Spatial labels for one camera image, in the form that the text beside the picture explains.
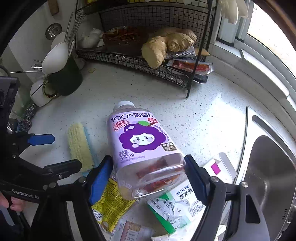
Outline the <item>person's left hand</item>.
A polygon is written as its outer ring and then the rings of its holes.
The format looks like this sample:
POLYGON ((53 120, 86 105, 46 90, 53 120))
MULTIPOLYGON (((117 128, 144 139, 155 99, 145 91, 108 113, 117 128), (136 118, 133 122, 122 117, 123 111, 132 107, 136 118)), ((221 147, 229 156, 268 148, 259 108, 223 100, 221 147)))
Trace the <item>person's left hand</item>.
POLYGON ((6 209, 10 208, 13 211, 18 211, 18 212, 23 211, 25 207, 25 202, 23 200, 17 199, 15 197, 11 197, 10 200, 11 200, 11 204, 2 193, 0 194, 1 206, 3 206, 6 209))

